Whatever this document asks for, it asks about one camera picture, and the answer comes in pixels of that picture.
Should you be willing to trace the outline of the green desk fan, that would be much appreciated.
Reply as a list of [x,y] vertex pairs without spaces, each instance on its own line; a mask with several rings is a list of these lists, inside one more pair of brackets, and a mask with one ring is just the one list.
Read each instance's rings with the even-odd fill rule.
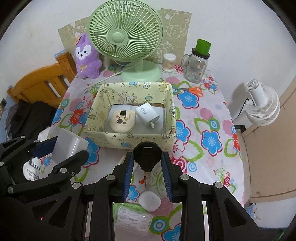
[[103,56],[124,62],[124,82],[157,82],[161,68],[148,58],[160,46],[163,25],[158,13],[141,1],[107,1],[90,16],[88,37]]

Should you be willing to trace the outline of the purple plush bunny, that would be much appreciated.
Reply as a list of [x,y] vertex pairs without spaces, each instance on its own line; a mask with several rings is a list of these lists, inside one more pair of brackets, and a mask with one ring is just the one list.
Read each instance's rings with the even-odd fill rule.
[[96,79],[100,75],[102,61],[87,34],[80,35],[75,42],[75,61],[80,79]]

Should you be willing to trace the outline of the floral tablecloth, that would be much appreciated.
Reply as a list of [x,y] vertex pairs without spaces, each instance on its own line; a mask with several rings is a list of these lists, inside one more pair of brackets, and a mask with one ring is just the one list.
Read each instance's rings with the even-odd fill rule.
[[[85,92],[86,85],[114,75],[122,70],[120,65],[106,67],[95,80],[75,78],[68,88],[62,103],[54,116],[48,137],[57,136],[65,128],[89,142],[89,159],[71,181],[84,185],[97,182],[112,172],[126,155],[127,149],[102,148],[95,144],[84,127],[94,103],[94,90]],[[212,185],[219,181],[228,188],[244,206],[243,163],[241,148],[232,118],[221,90],[207,71],[199,84],[188,82],[183,77],[181,66],[175,66],[171,73],[163,73],[162,80],[176,88],[198,86],[198,94],[174,89],[174,103],[171,111],[176,117],[176,141],[170,153],[171,161],[182,168],[183,173],[201,183]],[[128,203],[139,208],[138,199],[145,190],[142,170],[137,166],[133,172]],[[179,240],[181,204],[172,204],[165,191],[161,164],[151,172],[149,190],[161,198],[160,207],[153,216],[147,235],[137,235],[115,226],[116,240]]]

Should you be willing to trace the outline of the white earbuds case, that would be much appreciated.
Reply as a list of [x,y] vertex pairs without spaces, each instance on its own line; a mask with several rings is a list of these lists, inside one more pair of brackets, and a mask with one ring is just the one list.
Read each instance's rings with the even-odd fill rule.
[[138,198],[139,205],[146,211],[153,212],[161,205],[161,199],[151,191],[142,192]]

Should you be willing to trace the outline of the white square adapter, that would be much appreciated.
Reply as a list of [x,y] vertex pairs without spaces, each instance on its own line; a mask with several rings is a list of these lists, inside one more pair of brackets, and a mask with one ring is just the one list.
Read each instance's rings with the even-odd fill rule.
[[62,128],[57,137],[51,160],[59,164],[81,150],[86,150],[89,142],[75,133]]

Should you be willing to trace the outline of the black clothing pile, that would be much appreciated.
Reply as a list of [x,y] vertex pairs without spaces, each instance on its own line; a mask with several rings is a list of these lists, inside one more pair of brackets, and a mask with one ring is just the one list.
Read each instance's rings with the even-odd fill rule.
[[22,99],[10,121],[12,138],[25,136],[27,139],[37,139],[40,132],[51,126],[57,109],[47,103],[36,101],[33,104]]

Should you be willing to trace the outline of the black car key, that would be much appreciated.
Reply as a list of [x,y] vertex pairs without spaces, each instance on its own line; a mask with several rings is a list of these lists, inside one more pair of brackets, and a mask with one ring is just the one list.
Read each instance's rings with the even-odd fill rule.
[[146,190],[148,190],[151,171],[161,160],[162,150],[154,142],[142,142],[134,148],[133,157],[134,161],[143,170],[144,184]]

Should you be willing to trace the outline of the white floor fan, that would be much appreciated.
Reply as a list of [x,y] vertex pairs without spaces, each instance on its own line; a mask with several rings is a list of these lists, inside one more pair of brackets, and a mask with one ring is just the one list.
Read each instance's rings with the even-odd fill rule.
[[280,113],[278,94],[273,88],[257,79],[248,81],[246,88],[253,102],[245,109],[247,118],[257,126],[270,125]]

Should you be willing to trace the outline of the glass jar green lid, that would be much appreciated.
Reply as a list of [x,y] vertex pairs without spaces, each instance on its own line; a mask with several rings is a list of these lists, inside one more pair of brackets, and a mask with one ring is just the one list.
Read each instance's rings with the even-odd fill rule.
[[185,54],[181,61],[184,69],[184,78],[192,83],[200,83],[210,58],[211,43],[198,39],[196,47],[192,48],[191,54]]

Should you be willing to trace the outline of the round beige hedgehog tin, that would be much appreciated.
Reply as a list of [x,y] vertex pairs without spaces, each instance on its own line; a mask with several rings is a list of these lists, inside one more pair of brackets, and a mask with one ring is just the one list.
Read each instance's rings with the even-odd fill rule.
[[133,110],[116,110],[110,119],[115,133],[129,133],[135,127],[136,114]]

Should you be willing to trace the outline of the white printed tote bag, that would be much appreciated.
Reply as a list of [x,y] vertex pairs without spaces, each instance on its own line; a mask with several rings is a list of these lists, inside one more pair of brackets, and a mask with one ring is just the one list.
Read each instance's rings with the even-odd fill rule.
[[28,181],[39,180],[41,169],[41,160],[39,158],[31,158],[23,165],[23,175]]

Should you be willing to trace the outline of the yellow patterned storage box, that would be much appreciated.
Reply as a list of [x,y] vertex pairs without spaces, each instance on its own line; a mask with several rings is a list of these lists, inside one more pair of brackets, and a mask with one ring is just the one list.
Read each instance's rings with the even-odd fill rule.
[[[146,125],[136,114],[129,133],[115,133],[110,119],[116,110],[133,110],[149,103],[160,115],[155,127]],[[141,142],[154,142],[171,151],[177,139],[173,87],[167,82],[122,82],[100,85],[95,93],[84,132],[101,147],[133,149]]]

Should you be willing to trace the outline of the white 45W charger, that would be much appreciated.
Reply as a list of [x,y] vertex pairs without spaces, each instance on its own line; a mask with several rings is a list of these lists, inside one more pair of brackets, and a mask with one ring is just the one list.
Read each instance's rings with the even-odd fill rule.
[[135,113],[140,119],[151,128],[155,127],[155,122],[159,120],[160,115],[149,104],[145,103],[135,109]]

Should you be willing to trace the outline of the wooden chair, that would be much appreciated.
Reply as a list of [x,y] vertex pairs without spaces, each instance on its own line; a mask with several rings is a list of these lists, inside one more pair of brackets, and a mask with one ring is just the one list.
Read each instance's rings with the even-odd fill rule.
[[58,108],[68,85],[77,74],[76,65],[69,52],[60,54],[57,62],[39,68],[20,79],[14,87],[7,90],[8,96],[15,102],[19,100],[28,103],[44,102]]

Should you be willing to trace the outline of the orange handled scissors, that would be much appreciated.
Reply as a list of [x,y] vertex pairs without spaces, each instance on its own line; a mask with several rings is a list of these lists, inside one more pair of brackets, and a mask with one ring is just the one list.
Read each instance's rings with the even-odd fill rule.
[[203,97],[204,94],[200,87],[179,88],[179,90],[190,92],[198,97]]

